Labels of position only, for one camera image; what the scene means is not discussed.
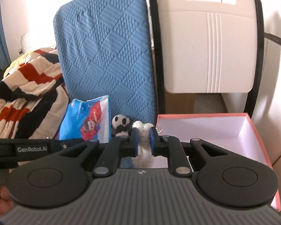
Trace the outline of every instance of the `blue plastic bag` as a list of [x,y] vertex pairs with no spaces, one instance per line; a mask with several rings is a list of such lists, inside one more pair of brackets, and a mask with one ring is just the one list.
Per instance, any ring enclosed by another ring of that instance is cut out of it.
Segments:
[[89,101],[74,99],[61,123],[59,139],[96,139],[107,143],[111,139],[111,113],[109,96]]

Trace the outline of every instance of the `metal rivet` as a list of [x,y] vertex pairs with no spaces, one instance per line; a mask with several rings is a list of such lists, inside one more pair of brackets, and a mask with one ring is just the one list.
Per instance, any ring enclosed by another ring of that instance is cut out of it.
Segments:
[[138,174],[140,174],[140,175],[143,175],[145,173],[147,173],[145,170],[141,170],[141,171],[138,172]]
[[161,127],[156,127],[156,132],[159,134],[162,132],[162,128]]
[[102,174],[107,174],[109,172],[109,169],[104,166],[99,166],[95,168],[94,172],[96,174],[102,175]]
[[185,166],[180,166],[176,168],[176,173],[178,174],[189,174],[191,172],[190,168]]

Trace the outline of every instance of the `blue mattress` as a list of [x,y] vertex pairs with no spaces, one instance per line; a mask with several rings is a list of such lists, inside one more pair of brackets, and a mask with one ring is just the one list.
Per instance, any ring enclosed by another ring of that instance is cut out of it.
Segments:
[[156,92],[146,0],[74,0],[54,17],[72,99],[109,95],[112,117],[155,124]]

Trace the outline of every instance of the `open box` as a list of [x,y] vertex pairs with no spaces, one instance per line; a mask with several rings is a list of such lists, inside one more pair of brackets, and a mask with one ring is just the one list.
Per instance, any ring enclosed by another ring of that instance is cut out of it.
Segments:
[[[200,138],[272,168],[262,139],[246,113],[164,114],[158,115],[160,135],[171,135],[182,142]],[[153,168],[167,167],[165,157],[156,157]],[[281,210],[279,191],[271,206]]]

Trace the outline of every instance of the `stuffed animal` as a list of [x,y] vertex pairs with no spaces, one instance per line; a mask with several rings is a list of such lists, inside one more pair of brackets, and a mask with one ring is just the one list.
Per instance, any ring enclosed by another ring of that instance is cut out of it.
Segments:
[[129,135],[129,126],[130,119],[122,114],[116,115],[112,121],[112,127],[114,131],[115,136],[121,136],[121,135]]
[[152,168],[154,157],[151,154],[150,128],[153,127],[153,124],[136,121],[132,127],[138,128],[139,131],[138,156],[132,158],[133,165],[136,168]]

